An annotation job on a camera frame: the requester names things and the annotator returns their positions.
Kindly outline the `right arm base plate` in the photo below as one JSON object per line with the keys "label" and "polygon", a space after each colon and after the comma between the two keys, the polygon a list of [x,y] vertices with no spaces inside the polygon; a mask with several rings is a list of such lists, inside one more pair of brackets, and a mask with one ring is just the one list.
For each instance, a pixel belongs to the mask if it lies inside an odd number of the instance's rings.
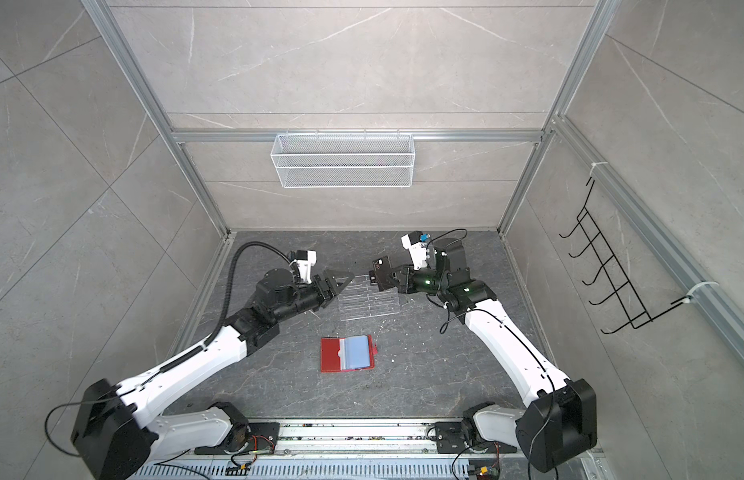
{"label": "right arm base plate", "polygon": [[518,452],[516,446],[484,438],[475,423],[469,419],[436,422],[428,428],[426,437],[436,444],[440,454],[459,453],[465,448],[478,452],[494,450],[496,447],[501,454]]}

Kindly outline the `clear acrylic organizer tray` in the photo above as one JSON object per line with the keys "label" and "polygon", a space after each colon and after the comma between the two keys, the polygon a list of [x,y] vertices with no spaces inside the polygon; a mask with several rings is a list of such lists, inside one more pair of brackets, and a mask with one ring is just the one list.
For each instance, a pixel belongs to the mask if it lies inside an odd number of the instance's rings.
{"label": "clear acrylic organizer tray", "polygon": [[364,320],[401,312],[398,292],[380,291],[368,275],[355,277],[339,297],[340,318],[344,321]]}

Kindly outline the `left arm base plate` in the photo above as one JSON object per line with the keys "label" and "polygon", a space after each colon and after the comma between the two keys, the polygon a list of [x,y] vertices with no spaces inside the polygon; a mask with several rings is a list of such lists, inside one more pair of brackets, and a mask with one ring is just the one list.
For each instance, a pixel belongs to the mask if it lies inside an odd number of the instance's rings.
{"label": "left arm base plate", "polygon": [[278,422],[255,422],[248,426],[236,424],[216,446],[197,447],[196,455],[234,455],[252,452],[273,453],[279,441]]}

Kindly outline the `red leather card holder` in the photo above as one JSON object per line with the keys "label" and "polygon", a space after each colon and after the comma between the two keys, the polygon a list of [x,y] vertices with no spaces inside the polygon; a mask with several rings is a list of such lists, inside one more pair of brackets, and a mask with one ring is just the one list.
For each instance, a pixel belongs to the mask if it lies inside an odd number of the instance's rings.
{"label": "red leather card holder", "polygon": [[370,335],[322,338],[320,371],[339,373],[373,369],[376,354],[377,348]]}

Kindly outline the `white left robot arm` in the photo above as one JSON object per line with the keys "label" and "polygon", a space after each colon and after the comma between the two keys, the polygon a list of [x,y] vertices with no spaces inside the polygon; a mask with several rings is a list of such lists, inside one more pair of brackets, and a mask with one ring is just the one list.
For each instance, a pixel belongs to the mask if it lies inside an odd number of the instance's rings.
{"label": "white left robot arm", "polygon": [[102,379],[86,389],[71,442],[96,479],[127,479],[146,462],[196,447],[230,451],[248,422],[231,404],[174,416],[164,410],[218,371],[262,348],[279,324],[327,307],[352,282],[327,270],[302,278],[290,269],[267,272],[245,306],[224,317],[204,340],[116,385]]}

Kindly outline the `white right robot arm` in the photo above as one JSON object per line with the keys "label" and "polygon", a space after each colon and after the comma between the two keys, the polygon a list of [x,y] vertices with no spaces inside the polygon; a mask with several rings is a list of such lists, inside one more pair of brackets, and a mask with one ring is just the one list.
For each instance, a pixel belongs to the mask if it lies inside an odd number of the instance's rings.
{"label": "white right robot arm", "polygon": [[509,375],[523,408],[478,405],[465,412],[468,446],[500,443],[524,454],[541,473],[594,448],[597,396],[584,380],[573,380],[541,353],[515,325],[499,297],[473,278],[463,243],[435,239],[415,231],[403,236],[410,262],[394,266],[386,257],[374,261],[372,275],[380,290],[436,297],[449,316],[465,325]]}

